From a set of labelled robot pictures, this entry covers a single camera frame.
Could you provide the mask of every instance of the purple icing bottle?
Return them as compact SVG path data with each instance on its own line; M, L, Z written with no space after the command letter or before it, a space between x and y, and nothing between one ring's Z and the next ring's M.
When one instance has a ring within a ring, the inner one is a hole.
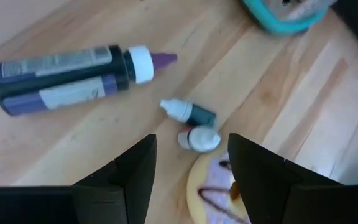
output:
M145 46L116 46L0 63L0 106L11 116L54 110L151 81L154 71L177 60Z

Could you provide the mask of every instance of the wooden table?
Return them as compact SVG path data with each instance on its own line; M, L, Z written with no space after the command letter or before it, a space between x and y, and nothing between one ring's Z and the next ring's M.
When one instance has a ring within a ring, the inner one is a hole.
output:
M73 184L155 133L147 222L191 223L185 185L198 155L177 146L183 125L158 107L172 97L217 112L220 150L239 133L339 180L356 152L358 41L331 12L303 36L272 37L235 0L76 0L1 45L0 60L113 43L179 61L103 100L18 118L0 109L0 185Z

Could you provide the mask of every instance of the white bottle cap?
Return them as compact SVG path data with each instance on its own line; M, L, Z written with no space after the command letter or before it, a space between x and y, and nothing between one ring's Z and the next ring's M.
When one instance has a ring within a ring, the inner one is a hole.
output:
M181 147L196 152L212 151L217 148L220 142L220 135L207 126L198 126L178 135L178 143Z
M152 55L146 46L129 47L128 51L135 68L136 84L144 84L154 77Z
M193 109L193 104L178 99L161 100L160 106L168 116L179 122L187 122Z

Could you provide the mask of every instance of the wood grain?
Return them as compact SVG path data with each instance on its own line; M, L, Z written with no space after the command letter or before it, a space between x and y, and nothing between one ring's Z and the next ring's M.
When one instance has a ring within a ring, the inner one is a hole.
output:
M51 15L10 33L0 60L118 43L179 61L103 100L19 118L0 109L0 185L72 184L156 133L147 222L192 223L185 186L198 155L177 146L184 127L158 107L171 97L217 112L220 151L239 133L339 180L358 154L358 41L332 12L302 36L274 37L237 1L56 2Z

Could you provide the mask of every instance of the purple nozzle tip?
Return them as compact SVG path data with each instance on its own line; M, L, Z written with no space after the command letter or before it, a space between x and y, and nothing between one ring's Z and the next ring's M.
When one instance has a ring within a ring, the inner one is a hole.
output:
M176 62L178 60L177 54L167 54L167 53L156 53L152 54L154 71L158 69L165 68L166 66Z

